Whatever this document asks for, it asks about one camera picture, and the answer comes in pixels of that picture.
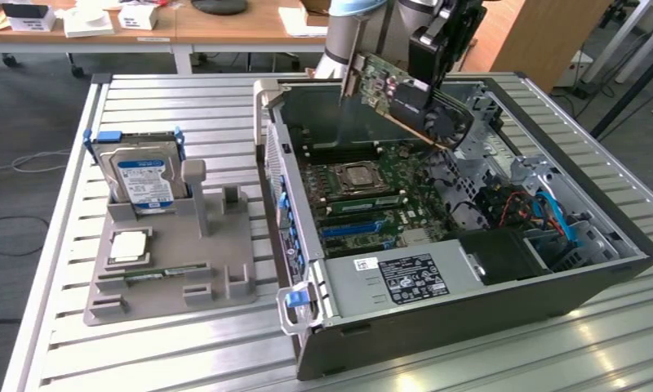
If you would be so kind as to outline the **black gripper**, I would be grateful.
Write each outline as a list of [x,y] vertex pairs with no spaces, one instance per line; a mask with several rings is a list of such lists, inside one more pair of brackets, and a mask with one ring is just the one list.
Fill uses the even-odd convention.
[[418,27],[408,43],[408,74],[425,84],[425,95],[414,101],[426,108],[446,73],[462,57],[486,13],[482,1],[438,1],[430,20]]

